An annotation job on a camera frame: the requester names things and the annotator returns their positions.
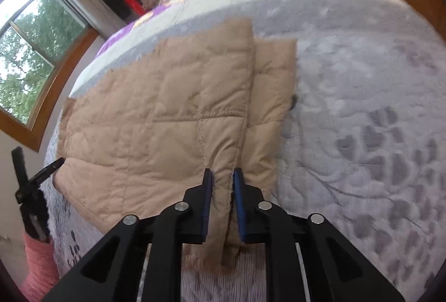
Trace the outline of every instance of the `bed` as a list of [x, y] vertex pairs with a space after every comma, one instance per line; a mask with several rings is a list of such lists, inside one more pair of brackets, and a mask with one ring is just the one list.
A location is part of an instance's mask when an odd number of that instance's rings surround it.
[[[282, 130], [272, 201], [293, 215], [324, 214], [407, 302], [438, 298], [432, 286], [446, 257], [446, 48], [402, 0], [178, 2], [111, 39], [71, 96], [162, 38], [235, 15], [251, 17], [257, 36], [298, 39], [298, 102]], [[51, 181], [42, 189], [65, 274], [102, 235]], [[263, 253], [261, 246], [241, 252], [224, 277], [184, 271], [184, 300], [265, 301]]]

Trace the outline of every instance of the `red object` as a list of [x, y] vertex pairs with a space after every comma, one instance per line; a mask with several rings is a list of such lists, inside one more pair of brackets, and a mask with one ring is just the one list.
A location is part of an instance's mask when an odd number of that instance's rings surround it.
[[30, 273], [20, 290], [29, 302], [40, 302], [59, 281], [59, 272], [54, 262], [54, 245], [52, 241], [42, 243], [28, 234], [24, 234], [23, 239]]
[[142, 16], [146, 13], [146, 11], [143, 9], [141, 4], [139, 2], [137, 2], [136, 0], [124, 0], [124, 2], [128, 6], [130, 6], [130, 8], [133, 9], [133, 11], [135, 13], [137, 13], [139, 16]]

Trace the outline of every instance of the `black clamp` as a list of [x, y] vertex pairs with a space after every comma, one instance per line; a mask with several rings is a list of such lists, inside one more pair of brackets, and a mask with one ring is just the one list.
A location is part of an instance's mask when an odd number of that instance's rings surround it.
[[[181, 300], [182, 244], [206, 240], [213, 176], [158, 216], [124, 217], [44, 297], [43, 302], [136, 301], [152, 244], [142, 302]], [[393, 285], [322, 215], [288, 215], [234, 172], [240, 239], [265, 243], [267, 301], [403, 302]]]
[[16, 191], [15, 196], [17, 203], [20, 205], [25, 230], [34, 239], [39, 239], [42, 242], [48, 241], [50, 236], [47, 225], [48, 209], [39, 186], [63, 165], [65, 159], [57, 159], [28, 179], [23, 149], [17, 147], [11, 151], [11, 154], [19, 183], [19, 190]]

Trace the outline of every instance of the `window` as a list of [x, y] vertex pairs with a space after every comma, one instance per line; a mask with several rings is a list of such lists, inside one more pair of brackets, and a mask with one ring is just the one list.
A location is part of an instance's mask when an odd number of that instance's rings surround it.
[[0, 128], [38, 151], [63, 86], [97, 35], [65, 0], [0, 3]]

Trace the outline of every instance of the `metal screw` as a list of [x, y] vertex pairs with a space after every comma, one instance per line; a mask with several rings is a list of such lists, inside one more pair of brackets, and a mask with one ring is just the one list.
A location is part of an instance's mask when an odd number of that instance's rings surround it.
[[187, 209], [189, 209], [189, 204], [186, 203], [185, 201], [180, 201], [175, 204], [175, 210], [185, 211]]
[[320, 214], [313, 214], [309, 218], [314, 224], [322, 224], [325, 218]]
[[135, 215], [127, 215], [126, 217], [124, 217], [123, 219], [123, 223], [125, 225], [133, 225], [134, 223], [137, 222], [137, 217]]
[[269, 210], [273, 207], [269, 201], [261, 201], [258, 206], [260, 210]]

